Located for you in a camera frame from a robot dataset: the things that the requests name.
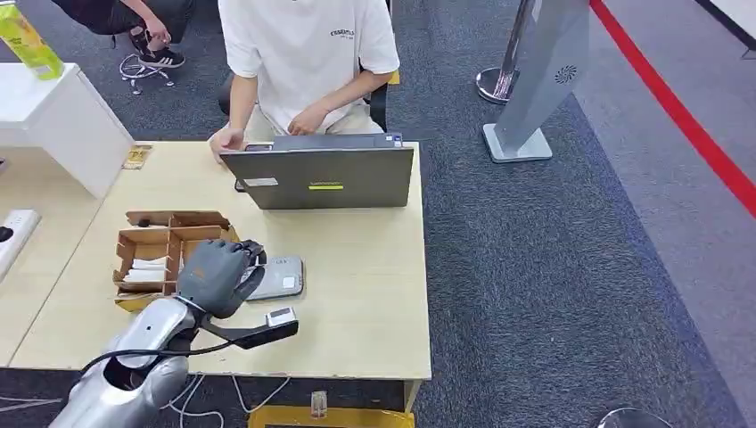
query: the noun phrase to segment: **beige pants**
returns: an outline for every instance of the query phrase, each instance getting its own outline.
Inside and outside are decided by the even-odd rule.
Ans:
[[[347,112],[347,115],[339,119],[326,129],[326,134],[382,134],[383,129],[377,123],[370,119],[367,105],[354,105]],[[262,114],[259,105],[255,104],[255,110],[252,111],[250,121],[244,130],[244,141],[247,143],[269,142],[273,141],[274,136],[285,135],[283,129],[270,123]]]

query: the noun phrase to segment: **white cord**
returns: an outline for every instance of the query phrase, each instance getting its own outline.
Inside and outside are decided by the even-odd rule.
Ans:
[[[236,396],[239,397],[239,403],[242,405],[242,409],[244,412],[249,415],[252,413],[257,412],[261,407],[265,406],[275,395],[286,386],[287,383],[291,380],[291,377],[287,377],[286,380],[281,383],[281,385],[276,388],[273,392],[270,393],[270,395],[267,396],[266,399],[263,399],[260,404],[258,404],[255,408],[252,410],[248,409],[246,406],[244,406],[244,399],[242,398],[242,390],[239,389],[239,383],[236,381],[236,376],[231,376],[231,382],[234,383],[234,388],[236,388]]]
[[[33,403],[35,401],[52,401],[54,399],[12,399],[10,397],[0,397],[2,401],[20,401],[22,403]]]
[[[223,425],[224,425],[225,421],[223,419],[223,415],[221,415],[221,413],[218,412],[218,411],[213,410],[211,412],[204,412],[204,413],[190,413],[190,412],[186,411],[186,406],[189,405],[189,401],[192,400],[192,396],[194,395],[194,393],[197,391],[197,389],[202,384],[202,381],[204,381],[204,380],[205,380],[205,375],[203,374],[203,375],[200,376],[199,381],[197,381],[197,383],[192,387],[192,391],[189,392],[189,395],[186,397],[186,401],[184,402],[184,405],[180,409],[173,405],[173,401],[181,398],[181,395],[184,395],[183,392],[178,397],[176,397],[175,399],[173,399],[173,401],[171,401],[168,404],[168,406],[170,408],[172,408],[175,412],[177,412],[179,414],[179,417],[178,417],[178,426],[180,426],[181,428],[184,428],[184,416],[201,417],[201,416],[210,416],[210,415],[215,415],[215,416],[219,417],[220,418],[220,428],[223,428]]]
[[[183,390],[183,391],[181,391],[181,393],[180,393],[180,394],[176,395],[176,396],[175,396],[175,397],[174,397],[174,398],[173,398],[173,399],[172,399],[171,401],[169,401],[169,402],[168,402],[168,404],[166,404],[165,406],[161,407],[161,408],[160,408],[160,410],[162,410],[162,409],[164,409],[164,408],[168,408],[168,407],[170,407],[170,405],[171,405],[171,404],[173,404],[173,403],[177,402],[177,401],[178,401],[178,399],[180,399],[180,398],[184,397],[184,394],[186,394],[186,392],[187,392],[187,391],[189,391],[189,389],[190,389],[190,388],[192,388],[192,386],[194,386],[194,381],[196,381],[196,380],[197,380],[197,378],[199,378],[199,377],[200,377],[200,376],[199,376],[198,374],[195,374],[195,375],[194,375],[194,377],[192,378],[192,380],[191,380],[191,381],[189,381],[189,384],[188,384],[188,385],[186,385],[186,388],[184,388],[184,390]]]
[[[32,401],[32,402],[17,404],[15,406],[2,407],[0,408],[0,413],[10,412],[12,410],[21,410],[22,408],[28,408],[28,407],[44,406],[45,404],[60,403],[61,401],[62,399],[46,399],[44,401]]]

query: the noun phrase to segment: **yellow label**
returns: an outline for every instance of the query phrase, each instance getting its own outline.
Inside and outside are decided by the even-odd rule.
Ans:
[[[142,169],[147,155],[150,154],[151,145],[138,145],[128,151],[126,161],[123,163],[123,169]]]
[[[309,190],[344,190],[343,185],[311,185]]]

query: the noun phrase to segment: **red floor line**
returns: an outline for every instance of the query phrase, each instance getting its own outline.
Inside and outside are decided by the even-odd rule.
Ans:
[[[680,102],[662,76],[653,69],[628,33],[614,18],[602,0],[590,0],[593,11],[604,24],[614,43],[620,48],[630,65],[644,81],[661,107],[670,115],[690,144],[698,151],[714,173],[727,186],[743,206],[756,218],[756,185],[727,156],[706,132],[693,114]]]

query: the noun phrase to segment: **person's hand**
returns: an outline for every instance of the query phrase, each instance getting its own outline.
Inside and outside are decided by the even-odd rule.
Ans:
[[[298,114],[292,123],[289,124],[289,134],[292,136],[308,136],[315,134],[317,129],[323,125],[325,116],[329,113],[328,109],[318,104],[312,104],[302,113]]]
[[[163,21],[159,20],[158,17],[152,18],[144,23],[147,26],[147,31],[150,33],[150,37],[157,38],[166,45],[170,43],[170,33],[168,33],[165,24],[163,24]]]
[[[224,150],[241,150],[244,146],[244,130],[223,128],[210,139],[210,149],[217,163],[223,163],[218,155]]]

